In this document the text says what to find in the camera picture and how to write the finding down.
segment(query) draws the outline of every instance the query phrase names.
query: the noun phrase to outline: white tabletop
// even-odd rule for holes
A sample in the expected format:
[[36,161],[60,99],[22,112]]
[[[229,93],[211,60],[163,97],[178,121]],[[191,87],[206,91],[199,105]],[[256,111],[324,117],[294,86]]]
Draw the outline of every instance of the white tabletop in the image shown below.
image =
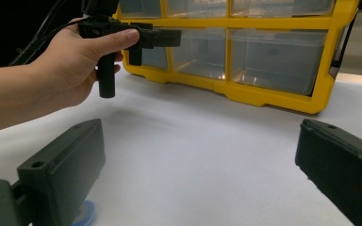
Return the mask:
[[229,101],[126,71],[116,97],[0,131],[0,179],[71,126],[103,121],[107,162],[88,196],[96,226],[352,225],[294,164],[300,123],[362,138],[362,84],[336,82],[317,116]]

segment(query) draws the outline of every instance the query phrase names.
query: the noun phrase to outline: plastic bin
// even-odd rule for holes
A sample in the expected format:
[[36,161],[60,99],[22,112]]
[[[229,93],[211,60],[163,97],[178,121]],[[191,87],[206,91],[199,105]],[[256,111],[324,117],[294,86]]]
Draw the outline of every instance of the plastic bin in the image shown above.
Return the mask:
[[328,14],[334,0],[232,0],[231,14],[242,17],[292,17]]
[[159,69],[167,69],[167,55],[165,47],[142,49],[142,65]]
[[124,18],[161,18],[160,0],[120,1],[120,10]]
[[167,16],[187,18],[225,17],[226,0],[167,0]]
[[183,29],[181,45],[172,51],[176,72],[225,78],[225,29]]
[[231,79],[311,95],[326,31],[231,29]]
[[181,46],[166,49],[166,69],[157,69],[165,64],[160,59],[130,65],[127,51],[124,68],[150,81],[208,89],[248,105],[309,114],[324,110],[335,83],[330,69],[335,71],[337,42],[359,0],[227,0],[225,16],[214,16],[222,15],[222,3],[160,0],[163,16],[148,19],[127,19],[119,10],[114,17],[124,23],[184,28]]

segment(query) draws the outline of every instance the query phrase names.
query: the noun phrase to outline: black cable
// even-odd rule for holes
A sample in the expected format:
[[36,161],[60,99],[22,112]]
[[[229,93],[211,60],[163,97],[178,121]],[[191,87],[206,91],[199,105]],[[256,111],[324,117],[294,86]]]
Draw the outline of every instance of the black cable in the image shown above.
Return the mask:
[[61,25],[42,38],[35,36],[32,41],[25,47],[22,53],[20,53],[13,61],[10,62],[9,66],[26,64],[28,60],[30,60],[35,55],[35,53],[37,53],[37,51],[46,43],[46,41],[49,40],[49,38],[55,36],[59,30],[69,25],[86,22],[88,19],[89,18],[85,18],[79,21],[74,21],[68,24]]
[[60,11],[61,7],[67,0],[57,0],[56,3],[52,6],[51,10],[48,12],[48,15],[42,22],[39,30],[36,33],[36,37],[42,37],[45,35],[49,25],[52,23],[53,19],[56,17],[58,12]]
[[48,15],[43,20],[42,25],[40,26],[34,38],[25,47],[24,50],[20,50],[20,54],[9,63],[9,66],[26,64],[28,60],[35,55],[35,53],[46,42],[46,39],[42,40],[42,36],[45,35],[49,25],[52,23],[52,21],[60,11],[60,8],[66,1],[67,0],[57,0],[55,2],[55,4],[51,7],[51,10],[49,10]]

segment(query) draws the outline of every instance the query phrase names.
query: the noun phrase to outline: hand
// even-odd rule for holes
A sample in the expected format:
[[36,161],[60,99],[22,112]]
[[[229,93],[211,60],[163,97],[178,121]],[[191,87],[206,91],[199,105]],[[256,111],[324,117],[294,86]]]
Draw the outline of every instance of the hand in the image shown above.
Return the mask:
[[[115,61],[123,60],[121,50],[135,44],[139,32],[129,29],[96,39],[83,39],[78,26],[58,32],[46,51],[31,66],[53,78],[53,89],[61,93],[64,106],[78,105],[90,94],[96,81],[95,66],[100,57],[116,53]],[[115,73],[120,69],[114,65]]]
[[[77,25],[58,32],[45,52],[28,65],[0,68],[0,129],[35,120],[82,103],[96,81],[100,57],[117,53],[140,38],[125,30],[96,39],[82,39]],[[115,72],[120,69],[114,65]]]

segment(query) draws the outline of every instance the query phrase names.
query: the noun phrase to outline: forearm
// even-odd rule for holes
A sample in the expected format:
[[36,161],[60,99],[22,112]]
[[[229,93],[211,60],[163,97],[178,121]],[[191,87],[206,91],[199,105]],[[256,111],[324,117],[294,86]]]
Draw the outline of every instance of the forearm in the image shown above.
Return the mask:
[[0,129],[31,121],[65,107],[54,76],[31,65],[0,68]]

